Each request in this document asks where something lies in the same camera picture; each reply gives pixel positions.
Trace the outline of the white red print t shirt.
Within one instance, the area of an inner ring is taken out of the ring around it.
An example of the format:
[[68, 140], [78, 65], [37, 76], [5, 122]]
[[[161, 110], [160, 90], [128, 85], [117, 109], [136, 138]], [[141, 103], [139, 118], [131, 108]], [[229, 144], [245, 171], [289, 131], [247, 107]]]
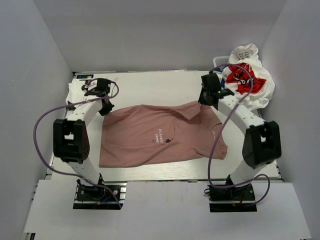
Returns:
[[240, 100], [250, 93], [241, 104], [249, 110], [265, 108], [273, 97], [275, 82], [270, 73], [259, 62], [243, 59], [222, 71], [224, 87], [234, 92]]

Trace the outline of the pink t shirt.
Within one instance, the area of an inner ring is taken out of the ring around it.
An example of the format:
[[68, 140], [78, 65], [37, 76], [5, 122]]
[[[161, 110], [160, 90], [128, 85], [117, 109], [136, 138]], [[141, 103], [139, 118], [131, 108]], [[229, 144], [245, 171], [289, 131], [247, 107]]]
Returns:
[[212, 108], [197, 101], [121, 108], [104, 117], [99, 167], [131, 168], [210, 155], [223, 160], [228, 147], [217, 137], [221, 127]]

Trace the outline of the blue t shirt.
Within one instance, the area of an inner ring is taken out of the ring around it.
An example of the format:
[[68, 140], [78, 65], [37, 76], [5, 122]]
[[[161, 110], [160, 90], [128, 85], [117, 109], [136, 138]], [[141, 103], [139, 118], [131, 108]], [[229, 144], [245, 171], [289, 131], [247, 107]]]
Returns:
[[217, 76], [218, 76], [218, 79], [220, 81], [220, 86], [222, 89], [225, 89], [226, 88], [226, 79], [224, 77], [224, 69], [227, 67], [228, 65], [221, 65], [221, 66], [217, 66], [215, 68], [213, 68], [212, 72], [213, 73], [216, 73]]

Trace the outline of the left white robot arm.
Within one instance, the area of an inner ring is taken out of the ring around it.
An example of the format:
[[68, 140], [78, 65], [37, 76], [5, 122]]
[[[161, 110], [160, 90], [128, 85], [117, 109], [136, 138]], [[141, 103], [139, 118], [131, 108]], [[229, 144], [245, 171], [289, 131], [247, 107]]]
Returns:
[[107, 115], [113, 104], [110, 99], [119, 93], [117, 84], [107, 78], [95, 78], [85, 83], [79, 92], [79, 102], [67, 103], [71, 112], [53, 122], [53, 154], [69, 165], [74, 175], [84, 185], [90, 185], [88, 193], [99, 200], [105, 196], [103, 177], [89, 159], [90, 141], [87, 126], [99, 113]]

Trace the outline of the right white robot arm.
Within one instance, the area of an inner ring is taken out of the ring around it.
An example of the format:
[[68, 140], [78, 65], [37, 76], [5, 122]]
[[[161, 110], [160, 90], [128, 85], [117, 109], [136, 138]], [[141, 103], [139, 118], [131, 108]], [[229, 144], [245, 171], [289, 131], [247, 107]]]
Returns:
[[275, 121], [267, 122], [240, 104], [230, 89], [222, 89], [215, 73], [201, 76], [202, 89], [198, 102], [213, 106], [227, 116], [243, 133], [242, 161], [227, 177], [226, 195], [236, 200], [244, 193], [244, 187], [266, 165], [282, 155], [280, 128]]

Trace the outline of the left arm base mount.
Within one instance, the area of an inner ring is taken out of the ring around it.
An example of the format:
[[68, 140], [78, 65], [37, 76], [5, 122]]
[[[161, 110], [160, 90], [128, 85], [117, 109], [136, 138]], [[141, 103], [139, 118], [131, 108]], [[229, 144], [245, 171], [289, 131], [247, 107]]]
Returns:
[[[123, 206], [126, 197], [127, 183], [106, 185]], [[120, 210], [121, 207], [113, 195], [105, 188], [77, 184], [73, 202], [74, 210]]]

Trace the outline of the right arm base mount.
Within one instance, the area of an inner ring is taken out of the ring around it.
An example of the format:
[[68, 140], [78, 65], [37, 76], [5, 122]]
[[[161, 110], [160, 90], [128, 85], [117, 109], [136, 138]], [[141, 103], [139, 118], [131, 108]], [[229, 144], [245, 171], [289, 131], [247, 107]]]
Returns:
[[251, 183], [240, 187], [214, 188], [211, 185], [204, 190], [209, 198], [211, 213], [257, 212], [254, 189]]

